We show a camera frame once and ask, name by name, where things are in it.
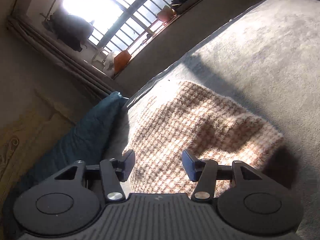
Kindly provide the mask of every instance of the brown and white checkered blanket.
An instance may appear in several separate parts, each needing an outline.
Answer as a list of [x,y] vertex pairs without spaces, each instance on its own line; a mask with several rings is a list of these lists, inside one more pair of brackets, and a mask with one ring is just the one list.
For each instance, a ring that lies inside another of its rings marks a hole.
[[[182,166],[183,149],[221,165],[242,160],[262,168],[283,140],[271,124],[231,98],[191,82],[168,86],[153,92],[124,150],[136,153],[130,177],[133,192],[191,195],[195,183]],[[227,185],[217,183],[216,195]]]

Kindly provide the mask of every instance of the wall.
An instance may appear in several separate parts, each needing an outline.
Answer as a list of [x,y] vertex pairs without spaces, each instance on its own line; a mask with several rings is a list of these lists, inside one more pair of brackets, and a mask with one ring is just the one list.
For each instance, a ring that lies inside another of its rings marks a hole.
[[[27,16],[32,20],[33,25],[36,26],[38,29],[46,33],[47,35],[51,36],[52,38],[56,39],[55,35],[49,31],[47,31],[43,26],[42,22],[44,21],[44,17],[40,14],[47,15],[47,13],[50,10],[50,7],[52,6],[54,0],[30,0],[30,3],[27,6],[27,9],[25,9]],[[50,11],[50,13],[54,13],[57,8],[63,3],[63,0],[56,0],[53,4],[53,7]],[[97,50],[90,44],[89,41],[87,41],[86,46],[82,45],[82,51],[74,51],[70,47],[66,46],[61,40],[58,40],[58,42],[65,47],[65,49],[71,53],[72,55],[79,57],[89,63],[92,63],[92,58],[96,54]],[[102,61],[104,59],[105,55],[101,53],[101,55],[97,55],[96,59],[99,61]]]
[[196,44],[259,1],[201,1],[145,46],[115,80],[133,95]]
[[0,0],[0,128],[23,113],[35,89],[79,120],[93,105],[84,88],[5,28],[14,1]]

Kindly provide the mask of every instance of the silver screw head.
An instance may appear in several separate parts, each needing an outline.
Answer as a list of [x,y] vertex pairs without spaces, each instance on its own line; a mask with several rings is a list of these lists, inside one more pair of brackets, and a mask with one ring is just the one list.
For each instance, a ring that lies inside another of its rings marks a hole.
[[208,199],[210,197],[210,194],[205,191],[199,191],[195,193],[195,198],[196,199]]
[[119,200],[123,197],[123,195],[120,192],[111,192],[107,195],[107,198],[109,200]]

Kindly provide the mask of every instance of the bed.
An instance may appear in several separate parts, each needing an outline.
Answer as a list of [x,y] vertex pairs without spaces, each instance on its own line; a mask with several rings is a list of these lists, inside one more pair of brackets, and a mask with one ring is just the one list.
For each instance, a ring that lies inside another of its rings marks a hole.
[[[154,88],[189,80],[233,98],[274,125],[285,143],[274,179],[304,206],[298,234],[320,238],[320,0],[264,0],[230,20],[151,79],[122,109],[105,158],[119,156]],[[125,191],[130,188],[124,185]]]

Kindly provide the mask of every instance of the metal window bars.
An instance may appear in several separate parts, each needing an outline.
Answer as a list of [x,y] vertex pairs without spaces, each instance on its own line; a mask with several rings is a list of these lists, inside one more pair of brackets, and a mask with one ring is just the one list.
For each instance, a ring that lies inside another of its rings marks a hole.
[[123,13],[105,34],[94,27],[89,38],[106,55],[114,50],[127,49],[133,54],[142,45],[147,34],[154,35],[161,28],[162,22],[156,18],[164,5],[171,0],[111,0]]

